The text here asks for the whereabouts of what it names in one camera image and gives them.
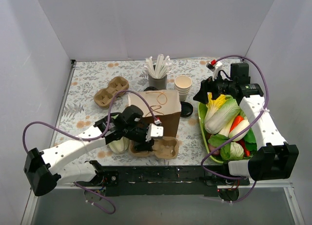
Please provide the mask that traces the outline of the brown paper bag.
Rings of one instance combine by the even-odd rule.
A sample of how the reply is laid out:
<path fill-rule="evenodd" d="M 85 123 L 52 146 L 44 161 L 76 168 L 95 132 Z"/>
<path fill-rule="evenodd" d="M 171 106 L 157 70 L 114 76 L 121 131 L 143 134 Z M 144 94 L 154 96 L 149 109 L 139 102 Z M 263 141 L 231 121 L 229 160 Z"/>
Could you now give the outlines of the brown paper bag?
<path fill-rule="evenodd" d="M 176 137 L 181 114 L 179 93 L 176 90 L 158 90 L 139 92 L 142 96 L 129 93 L 128 105 L 135 105 L 143 112 L 145 123 L 154 122 L 153 116 L 160 119 L 164 127 L 163 136 Z"/>

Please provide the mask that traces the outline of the black coffee cup lid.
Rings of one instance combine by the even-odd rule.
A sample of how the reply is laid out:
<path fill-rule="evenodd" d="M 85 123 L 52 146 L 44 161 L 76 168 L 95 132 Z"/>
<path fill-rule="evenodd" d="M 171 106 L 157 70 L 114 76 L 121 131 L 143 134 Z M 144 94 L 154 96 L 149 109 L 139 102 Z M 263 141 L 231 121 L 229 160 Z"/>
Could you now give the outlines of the black coffee cup lid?
<path fill-rule="evenodd" d="M 157 91 L 158 89 L 153 87 L 153 86 L 149 86 L 147 88 L 144 89 L 144 91 Z"/>

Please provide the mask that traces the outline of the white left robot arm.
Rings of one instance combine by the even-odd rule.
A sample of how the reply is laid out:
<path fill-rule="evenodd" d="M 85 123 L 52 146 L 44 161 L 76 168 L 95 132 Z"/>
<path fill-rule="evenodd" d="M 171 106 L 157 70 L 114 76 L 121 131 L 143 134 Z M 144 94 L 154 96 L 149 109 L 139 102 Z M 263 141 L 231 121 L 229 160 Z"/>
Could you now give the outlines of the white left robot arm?
<path fill-rule="evenodd" d="M 135 142 L 137 150 L 152 151 L 154 139 L 162 137 L 159 119 L 146 124 L 141 121 L 143 112 L 135 105 L 121 113 L 113 113 L 95 122 L 72 140 L 55 147 L 27 152 L 24 173 L 36 196 L 51 192 L 57 185 L 86 182 L 91 186 L 113 185 L 116 173 L 106 173 L 95 160 L 69 166 L 69 163 L 96 148 L 127 138 Z"/>

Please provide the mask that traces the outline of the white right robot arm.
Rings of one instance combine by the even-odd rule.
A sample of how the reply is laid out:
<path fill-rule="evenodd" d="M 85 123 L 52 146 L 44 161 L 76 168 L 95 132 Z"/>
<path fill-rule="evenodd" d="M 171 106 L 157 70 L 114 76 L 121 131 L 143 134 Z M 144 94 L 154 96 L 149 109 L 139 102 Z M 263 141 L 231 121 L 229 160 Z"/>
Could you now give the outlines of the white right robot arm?
<path fill-rule="evenodd" d="M 209 92 L 214 100 L 221 94 L 231 95 L 250 122 L 242 132 L 251 129 L 257 146 L 250 159 L 229 161 L 225 165 L 226 169 L 220 173 L 222 182 L 230 185 L 246 177 L 254 181 L 288 179 L 299 151 L 295 144 L 288 144 L 277 130 L 267 109 L 268 91 L 262 91 L 260 85 L 251 83 L 247 63 L 232 63 L 230 76 L 225 79 L 217 64 L 216 60 L 207 64 L 214 74 L 201 82 L 193 100 L 207 104 Z"/>

